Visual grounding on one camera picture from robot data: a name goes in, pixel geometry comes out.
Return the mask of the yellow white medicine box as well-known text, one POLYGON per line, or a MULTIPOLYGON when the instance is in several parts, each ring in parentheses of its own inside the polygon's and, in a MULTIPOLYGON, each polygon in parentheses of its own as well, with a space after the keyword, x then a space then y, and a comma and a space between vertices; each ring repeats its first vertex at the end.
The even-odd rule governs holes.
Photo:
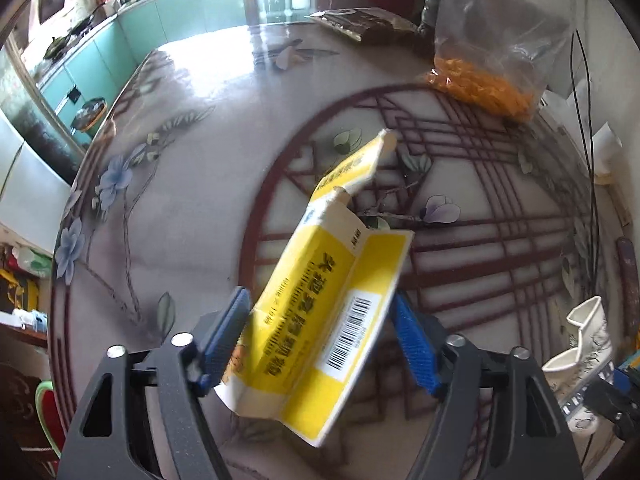
POLYGON ((314 188, 215 388, 235 414, 276 420, 315 448, 382 330, 413 240, 348 206, 396 145, 381 130, 314 188))

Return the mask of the green kitchen trash bin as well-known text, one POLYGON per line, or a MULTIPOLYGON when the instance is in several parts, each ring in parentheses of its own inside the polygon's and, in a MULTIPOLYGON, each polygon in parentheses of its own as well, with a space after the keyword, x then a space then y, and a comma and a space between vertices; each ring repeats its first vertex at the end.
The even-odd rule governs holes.
POLYGON ((70 128, 88 132, 94 128, 103 118, 107 110, 107 102, 104 98, 92 98, 75 114, 70 128))

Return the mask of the teal kitchen cabinets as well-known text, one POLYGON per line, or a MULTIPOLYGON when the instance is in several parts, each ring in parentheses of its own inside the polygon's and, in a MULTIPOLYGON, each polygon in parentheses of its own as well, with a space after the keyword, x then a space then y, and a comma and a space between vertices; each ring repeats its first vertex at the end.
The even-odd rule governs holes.
POLYGON ((38 88, 69 127, 93 98, 113 103, 138 65, 168 42, 246 23, 244 0, 141 0, 88 32, 38 88))

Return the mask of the white ceramic shoe ornament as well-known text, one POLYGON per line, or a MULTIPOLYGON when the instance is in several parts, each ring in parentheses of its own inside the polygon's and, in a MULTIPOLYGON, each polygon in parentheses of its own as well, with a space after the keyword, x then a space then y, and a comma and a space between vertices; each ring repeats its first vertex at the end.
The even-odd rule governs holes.
POLYGON ((593 296, 570 310, 564 327, 568 348, 544 364, 542 371, 568 429, 585 438, 599 426, 598 416, 585 407, 586 388, 613 370, 613 346, 602 298, 593 296))

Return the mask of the red bin with green rim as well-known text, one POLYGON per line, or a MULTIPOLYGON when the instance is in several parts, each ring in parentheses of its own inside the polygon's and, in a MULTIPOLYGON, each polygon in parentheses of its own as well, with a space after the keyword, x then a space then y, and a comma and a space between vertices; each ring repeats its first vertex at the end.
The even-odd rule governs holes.
POLYGON ((40 382, 35 392, 35 404, 40 426, 56 456, 61 457, 65 443, 65 430, 58 414, 53 382, 40 382))

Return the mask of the white refrigerator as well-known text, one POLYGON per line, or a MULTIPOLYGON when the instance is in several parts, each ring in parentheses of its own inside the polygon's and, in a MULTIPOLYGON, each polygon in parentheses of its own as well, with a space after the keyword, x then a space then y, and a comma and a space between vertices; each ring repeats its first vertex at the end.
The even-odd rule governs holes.
POLYGON ((52 256, 70 196, 64 182, 1 114, 1 243, 52 256))

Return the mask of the clear bag of orange snacks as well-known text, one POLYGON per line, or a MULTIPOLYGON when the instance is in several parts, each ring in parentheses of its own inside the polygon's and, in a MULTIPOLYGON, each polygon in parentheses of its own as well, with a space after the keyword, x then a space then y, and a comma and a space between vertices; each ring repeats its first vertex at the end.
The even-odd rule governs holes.
POLYGON ((435 89, 528 122, 574 29, 575 0, 439 0, 435 89))

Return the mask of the dark flat snack packet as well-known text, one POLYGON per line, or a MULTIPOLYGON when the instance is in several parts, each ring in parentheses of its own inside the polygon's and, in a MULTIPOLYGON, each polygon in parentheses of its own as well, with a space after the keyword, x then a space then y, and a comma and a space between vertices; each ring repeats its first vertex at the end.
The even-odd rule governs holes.
POLYGON ((416 25, 406 18, 381 8, 348 8, 324 10, 308 18, 357 44, 382 46, 412 38, 416 25))

